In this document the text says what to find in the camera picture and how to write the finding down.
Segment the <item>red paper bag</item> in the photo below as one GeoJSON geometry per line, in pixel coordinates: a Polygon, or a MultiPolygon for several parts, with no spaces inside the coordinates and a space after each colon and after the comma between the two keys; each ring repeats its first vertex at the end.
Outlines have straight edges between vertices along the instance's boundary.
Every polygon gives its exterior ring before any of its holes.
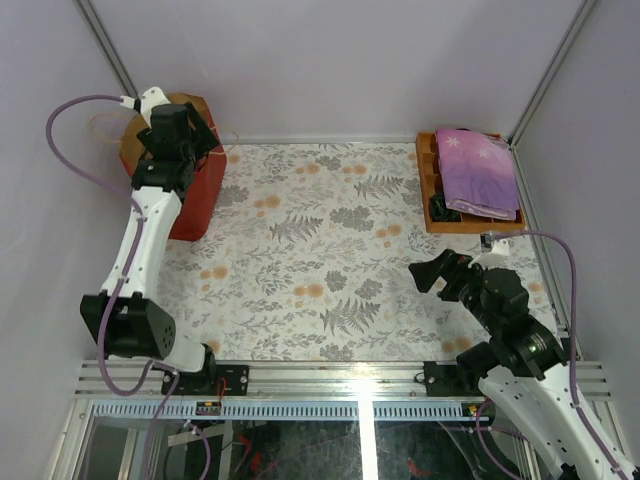
{"type": "MultiPolygon", "coordinates": [[[[165,93],[165,95],[170,100],[170,104],[191,102],[219,139],[208,105],[202,97],[185,93],[165,93]]],[[[153,171],[145,171],[144,164],[140,161],[144,146],[137,135],[149,127],[142,116],[136,113],[120,139],[121,163],[131,177],[133,188],[159,187],[165,192],[174,191],[177,194],[181,202],[181,210],[173,223],[169,237],[173,240],[194,242],[205,234],[214,212],[227,166],[226,152],[220,142],[220,146],[211,151],[207,157],[198,160],[197,169],[194,172],[190,168],[183,169],[180,166],[168,168],[161,166],[153,171]]]]}

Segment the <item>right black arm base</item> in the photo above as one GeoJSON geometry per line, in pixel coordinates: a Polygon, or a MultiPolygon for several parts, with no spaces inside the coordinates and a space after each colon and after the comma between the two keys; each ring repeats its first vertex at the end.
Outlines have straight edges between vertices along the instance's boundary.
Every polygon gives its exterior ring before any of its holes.
{"type": "Polygon", "coordinates": [[[423,363],[426,393],[429,397],[479,397],[481,378],[497,366],[495,362],[457,360],[423,363]]]}

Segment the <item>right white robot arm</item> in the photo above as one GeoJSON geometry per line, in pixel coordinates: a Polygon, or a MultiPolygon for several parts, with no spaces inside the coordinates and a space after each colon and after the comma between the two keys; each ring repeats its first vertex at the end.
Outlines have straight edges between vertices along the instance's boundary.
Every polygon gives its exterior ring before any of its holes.
{"type": "Polygon", "coordinates": [[[504,412],[556,479],[636,479],[639,469],[607,435],[576,383],[576,364],[528,308],[517,273],[485,268],[451,249],[412,263],[416,288],[459,303],[489,339],[459,354],[456,382],[504,412]]]}

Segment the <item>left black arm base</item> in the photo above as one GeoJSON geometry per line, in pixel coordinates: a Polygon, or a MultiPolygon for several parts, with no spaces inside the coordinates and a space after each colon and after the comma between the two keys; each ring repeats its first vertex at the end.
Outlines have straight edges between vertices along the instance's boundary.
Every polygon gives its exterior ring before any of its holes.
{"type": "Polygon", "coordinates": [[[218,364],[213,373],[180,373],[173,390],[179,396],[246,396],[250,367],[229,363],[218,364]]]}

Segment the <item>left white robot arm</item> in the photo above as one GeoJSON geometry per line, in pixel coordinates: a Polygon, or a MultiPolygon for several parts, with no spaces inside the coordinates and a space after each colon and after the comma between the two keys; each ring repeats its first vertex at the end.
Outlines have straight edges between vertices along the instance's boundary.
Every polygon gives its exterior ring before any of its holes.
{"type": "Polygon", "coordinates": [[[170,231],[200,164],[219,142],[190,102],[155,105],[146,122],[137,135],[142,153],[131,176],[131,211],[119,252],[100,292],[82,298],[80,313],[99,361],[144,358],[204,395],[219,381],[214,354],[180,336],[156,296],[170,231]]]}

